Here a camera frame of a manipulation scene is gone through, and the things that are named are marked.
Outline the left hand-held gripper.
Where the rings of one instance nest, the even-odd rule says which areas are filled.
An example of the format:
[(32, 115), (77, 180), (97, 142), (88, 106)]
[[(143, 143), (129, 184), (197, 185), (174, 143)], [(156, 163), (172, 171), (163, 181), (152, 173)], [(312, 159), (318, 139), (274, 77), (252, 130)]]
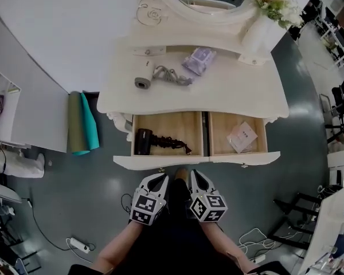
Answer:
[(169, 176), (165, 173), (157, 173), (145, 177), (132, 199), (130, 220), (151, 226), (160, 216), (166, 205), (164, 200), (169, 183)]

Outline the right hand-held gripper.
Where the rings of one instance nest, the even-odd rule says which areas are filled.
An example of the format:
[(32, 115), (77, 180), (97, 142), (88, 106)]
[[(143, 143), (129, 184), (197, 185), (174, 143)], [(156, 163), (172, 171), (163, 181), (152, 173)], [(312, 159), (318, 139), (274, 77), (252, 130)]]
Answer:
[(216, 187), (202, 172), (192, 170), (190, 179), (192, 193), (190, 210), (193, 215), (199, 222), (218, 222), (228, 211), (224, 197), (211, 194), (216, 191)]

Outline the wooden drawer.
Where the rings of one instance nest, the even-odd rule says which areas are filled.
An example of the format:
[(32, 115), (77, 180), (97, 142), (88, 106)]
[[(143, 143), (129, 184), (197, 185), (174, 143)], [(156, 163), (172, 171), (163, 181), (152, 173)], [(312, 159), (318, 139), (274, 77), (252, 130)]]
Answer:
[[(237, 135), (241, 124), (248, 124), (257, 135), (253, 142), (238, 153), (229, 143), (229, 135)], [(264, 119), (231, 113), (209, 112), (209, 160), (213, 163), (236, 163), (242, 167), (270, 164), (280, 152), (270, 152)]]
[[(138, 131), (148, 129), (157, 137), (170, 137), (184, 142), (191, 153), (181, 148), (151, 146), (149, 154), (138, 155), (141, 147)], [(204, 155), (204, 134), (201, 112), (173, 112), (156, 115), (135, 115), (132, 123), (131, 154), (114, 156), (114, 162), (128, 170), (142, 171), (162, 167), (206, 163)]]

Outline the white dressing table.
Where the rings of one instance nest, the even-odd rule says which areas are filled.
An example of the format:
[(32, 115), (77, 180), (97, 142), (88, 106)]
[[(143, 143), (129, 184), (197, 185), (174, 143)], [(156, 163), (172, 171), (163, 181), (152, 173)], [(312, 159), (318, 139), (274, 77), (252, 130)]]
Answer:
[[(235, 9), (223, 7), (219, 1), (194, 5), (180, 1), (201, 12)], [(129, 34), (115, 41), (111, 74), (99, 94), (97, 110), (132, 115), (209, 111), (267, 120), (287, 117), (288, 104), (273, 58), (263, 66), (238, 61), (243, 36), (260, 14), (258, 10), (256, 16), (239, 23), (205, 25), (172, 12), (161, 0), (137, 0)], [(166, 53), (132, 53), (133, 47), (149, 46), (165, 46)], [(217, 52), (202, 76), (182, 66), (198, 47)], [(148, 59), (155, 63), (151, 86), (139, 89), (134, 84), (135, 76)]]

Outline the person's left forearm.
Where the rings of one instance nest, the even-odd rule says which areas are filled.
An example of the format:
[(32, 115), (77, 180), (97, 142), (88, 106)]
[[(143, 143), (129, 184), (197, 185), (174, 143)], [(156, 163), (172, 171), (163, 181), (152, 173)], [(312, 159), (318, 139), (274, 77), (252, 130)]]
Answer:
[(143, 224), (131, 221), (120, 234), (104, 247), (91, 265), (91, 269), (102, 274), (115, 269), (125, 259), (143, 228)]

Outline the person's right forearm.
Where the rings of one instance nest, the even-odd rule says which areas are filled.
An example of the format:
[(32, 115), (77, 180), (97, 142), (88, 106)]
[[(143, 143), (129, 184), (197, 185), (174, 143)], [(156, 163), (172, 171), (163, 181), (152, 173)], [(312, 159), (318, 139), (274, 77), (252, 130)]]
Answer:
[(229, 257), (243, 271), (248, 274), (259, 266), (250, 261), (246, 254), (220, 229), (218, 224), (203, 222), (200, 226), (213, 247), (221, 254)]

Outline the person's tan shoe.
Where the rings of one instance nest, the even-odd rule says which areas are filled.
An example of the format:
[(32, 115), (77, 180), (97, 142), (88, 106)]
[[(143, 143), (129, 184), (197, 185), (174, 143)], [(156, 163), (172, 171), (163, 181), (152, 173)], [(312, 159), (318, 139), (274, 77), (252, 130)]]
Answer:
[(186, 168), (181, 167), (179, 169), (176, 170), (175, 172), (175, 180), (182, 180), (184, 181), (186, 184), (188, 184), (189, 182), (189, 172)]

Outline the black hair dryer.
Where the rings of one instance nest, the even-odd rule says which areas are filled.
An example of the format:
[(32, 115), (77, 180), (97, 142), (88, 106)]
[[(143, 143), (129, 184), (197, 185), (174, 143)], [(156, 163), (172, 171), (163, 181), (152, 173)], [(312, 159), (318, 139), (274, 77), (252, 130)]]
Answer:
[(149, 155), (152, 146), (153, 132), (150, 129), (140, 128), (135, 137), (135, 155)]

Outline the person's black outfit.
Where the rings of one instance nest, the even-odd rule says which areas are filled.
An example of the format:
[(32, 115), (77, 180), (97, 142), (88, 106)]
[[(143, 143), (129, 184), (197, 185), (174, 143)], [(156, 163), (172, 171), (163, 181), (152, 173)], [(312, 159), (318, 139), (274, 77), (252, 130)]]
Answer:
[(168, 208), (151, 226), (145, 226), (125, 259), (106, 274), (74, 264), (67, 275), (290, 275), (279, 261), (266, 263), (248, 274), (219, 253), (200, 222), (189, 219), (187, 184), (173, 180)]

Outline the pink and white sachet packet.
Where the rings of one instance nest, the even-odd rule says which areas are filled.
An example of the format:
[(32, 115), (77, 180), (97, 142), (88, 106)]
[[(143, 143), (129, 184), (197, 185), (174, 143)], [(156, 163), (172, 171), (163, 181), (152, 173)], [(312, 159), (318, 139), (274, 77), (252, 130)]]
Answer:
[(245, 121), (232, 128), (230, 134), (226, 137), (230, 146), (238, 153), (247, 150), (257, 139), (258, 135)]

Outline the olive rolled mat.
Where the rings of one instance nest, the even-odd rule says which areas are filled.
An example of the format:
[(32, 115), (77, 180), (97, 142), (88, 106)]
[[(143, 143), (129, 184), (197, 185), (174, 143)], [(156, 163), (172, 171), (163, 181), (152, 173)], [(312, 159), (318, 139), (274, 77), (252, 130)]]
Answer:
[(72, 92), (68, 100), (68, 151), (76, 156), (88, 153), (83, 123), (83, 101), (79, 92)]

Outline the white hair dryer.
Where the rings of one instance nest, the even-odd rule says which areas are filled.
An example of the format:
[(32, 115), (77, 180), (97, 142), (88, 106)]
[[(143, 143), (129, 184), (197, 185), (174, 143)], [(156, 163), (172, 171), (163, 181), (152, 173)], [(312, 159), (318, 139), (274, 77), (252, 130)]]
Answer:
[(155, 63), (153, 60), (144, 60), (141, 67), (137, 70), (134, 84), (139, 89), (149, 89), (153, 79)]

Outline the purple wet wipes pack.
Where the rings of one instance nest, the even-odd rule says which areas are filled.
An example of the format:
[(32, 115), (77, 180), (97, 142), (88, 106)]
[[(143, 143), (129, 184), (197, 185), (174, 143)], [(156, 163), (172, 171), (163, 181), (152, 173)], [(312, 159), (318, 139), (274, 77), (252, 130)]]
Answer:
[(198, 47), (186, 57), (182, 66), (198, 76), (202, 76), (212, 64), (217, 52), (211, 48)]

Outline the white plastic bag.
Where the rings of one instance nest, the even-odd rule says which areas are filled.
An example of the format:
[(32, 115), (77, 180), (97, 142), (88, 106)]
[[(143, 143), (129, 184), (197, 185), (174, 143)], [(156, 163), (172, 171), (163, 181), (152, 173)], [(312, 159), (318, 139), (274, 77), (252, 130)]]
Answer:
[(45, 156), (38, 154), (37, 159), (29, 159), (15, 152), (4, 150), (6, 165), (4, 174), (18, 178), (42, 178), (45, 173)]

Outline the white work table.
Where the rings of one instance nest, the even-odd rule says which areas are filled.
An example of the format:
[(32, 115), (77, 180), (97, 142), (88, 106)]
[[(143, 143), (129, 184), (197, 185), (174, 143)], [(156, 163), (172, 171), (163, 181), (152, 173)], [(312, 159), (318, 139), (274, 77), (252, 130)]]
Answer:
[(302, 275), (323, 256), (332, 251), (343, 224), (344, 188), (322, 201), (315, 231), (298, 275)]

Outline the black office chair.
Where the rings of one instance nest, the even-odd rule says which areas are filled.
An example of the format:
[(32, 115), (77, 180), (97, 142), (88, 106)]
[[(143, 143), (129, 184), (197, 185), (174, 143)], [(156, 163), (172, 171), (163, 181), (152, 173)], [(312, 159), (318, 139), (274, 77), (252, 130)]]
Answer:
[(319, 95), (325, 120), (325, 129), (329, 129), (331, 136), (327, 144), (338, 141), (344, 145), (344, 81), (331, 90), (335, 104), (331, 105), (330, 98), (324, 94)]

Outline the oval white-framed mirror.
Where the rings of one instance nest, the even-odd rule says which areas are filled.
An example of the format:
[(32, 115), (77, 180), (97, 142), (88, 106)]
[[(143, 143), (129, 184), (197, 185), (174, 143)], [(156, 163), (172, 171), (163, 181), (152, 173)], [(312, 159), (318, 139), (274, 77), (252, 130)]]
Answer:
[(250, 0), (233, 10), (201, 12), (191, 8), (180, 0), (161, 0), (172, 12), (190, 21), (205, 25), (227, 25), (246, 21), (257, 15), (258, 9)]

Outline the pink and white flower bouquet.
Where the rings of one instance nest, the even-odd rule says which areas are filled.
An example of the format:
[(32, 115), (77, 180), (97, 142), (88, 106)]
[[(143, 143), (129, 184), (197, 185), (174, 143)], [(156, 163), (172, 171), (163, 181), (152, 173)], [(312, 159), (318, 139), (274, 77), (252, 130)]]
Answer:
[(281, 28), (301, 27), (302, 10), (294, 0), (253, 0), (262, 15), (275, 21)]

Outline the black metal stand frame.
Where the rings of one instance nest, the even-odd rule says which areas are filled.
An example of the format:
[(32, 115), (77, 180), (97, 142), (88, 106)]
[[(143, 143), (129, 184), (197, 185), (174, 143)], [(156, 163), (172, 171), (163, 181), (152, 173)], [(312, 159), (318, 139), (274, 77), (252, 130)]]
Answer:
[(275, 241), (275, 242), (278, 242), (278, 243), (281, 243), (283, 245), (287, 245), (287, 246), (290, 246), (293, 248), (308, 250), (310, 247), (309, 242), (293, 241), (290, 238), (284, 238), (284, 237), (280, 237), (280, 236), (276, 235), (276, 233), (284, 225), (287, 225), (292, 230), (298, 231), (299, 233), (302, 233), (302, 234), (307, 234), (307, 235), (313, 235), (314, 234), (313, 231), (300, 228), (299, 226), (295, 226), (289, 218), (290, 214), (293, 211), (299, 212), (302, 214), (302, 216), (307, 217), (307, 218), (311, 218), (311, 217), (317, 218), (319, 216), (319, 213), (316, 212), (315, 210), (307, 209), (305, 207), (299, 206), (298, 203), (300, 202), (300, 200), (311, 202), (315, 206), (320, 206), (322, 203), (321, 198), (312, 197), (310, 195), (303, 194), (301, 192), (297, 193), (297, 195), (292, 199), (292, 201), (290, 203), (283, 202), (279, 199), (274, 199), (273, 200), (274, 204), (282, 211), (283, 216), (282, 216), (281, 220), (267, 234), (267, 238), (272, 240), (272, 241)]

